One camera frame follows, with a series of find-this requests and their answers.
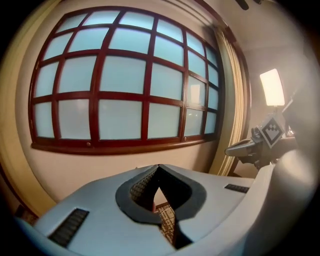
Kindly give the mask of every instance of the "curtain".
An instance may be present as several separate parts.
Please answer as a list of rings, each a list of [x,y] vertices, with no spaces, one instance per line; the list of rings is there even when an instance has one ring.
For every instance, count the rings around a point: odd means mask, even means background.
[[[226,156],[225,149],[241,138],[244,120],[244,86],[238,56],[234,47],[217,29],[215,36],[224,71],[224,116],[221,136],[209,173],[227,176],[234,157]]]

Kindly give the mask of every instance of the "beige wall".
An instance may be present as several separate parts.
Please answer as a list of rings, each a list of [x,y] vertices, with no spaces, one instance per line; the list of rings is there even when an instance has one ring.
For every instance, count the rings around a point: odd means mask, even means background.
[[[20,67],[15,99],[19,139],[34,175],[56,202],[90,181],[116,175],[136,167],[163,163],[199,172],[208,172],[216,151],[216,141],[159,152],[112,156],[59,154],[30,147],[32,141],[28,123],[28,93],[33,68],[45,39],[63,14],[77,9],[111,3],[115,3],[115,1],[67,0],[60,3],[35,33]],[[201,22],[195,22],[186,14],[183,16],[183,13],[177,15],[174,9],[164,5],[159,5],[159,8],[156,8],[149,1],[135,1],[133,3],[118,0],[116,3],[117,5],[128,5],[164,14],[189,28],[193,28],[195,32],[205,37]],[[161,193],[157,193],[155,200],[156,205],[165,201]]]

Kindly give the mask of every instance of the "light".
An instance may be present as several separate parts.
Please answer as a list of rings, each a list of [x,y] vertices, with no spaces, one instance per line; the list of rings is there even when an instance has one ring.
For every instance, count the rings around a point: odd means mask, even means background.
[[[284,89],[278,71],[274,68],[260,75],[267,106],[285,104]]]

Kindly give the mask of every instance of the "window sill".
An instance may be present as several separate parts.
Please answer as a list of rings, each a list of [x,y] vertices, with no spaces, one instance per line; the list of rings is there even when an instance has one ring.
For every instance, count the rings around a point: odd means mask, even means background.
[[[165,144],[154,144],[154,145],[142,145],[142,146],[124,146],[124,147],[61,147],[54,145],[40,145],[32,143],[31,147],[36,150],[49,151],[61,154],[72,154],[72,155],[129,155],[139,154],[147,152],[156,152],[163,150],[172,150],[188,146],[193,146],[205,142],[216,140],[215,137],[208,137],[203,139],[174,142]]]

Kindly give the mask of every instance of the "window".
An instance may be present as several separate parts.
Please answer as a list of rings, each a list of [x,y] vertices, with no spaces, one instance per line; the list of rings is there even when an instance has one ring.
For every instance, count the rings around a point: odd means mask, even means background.
[[[198,35],[153,12],[67,13],[33,71],[32,147],[108,155],[215,140],[224,102],[218,60]]]

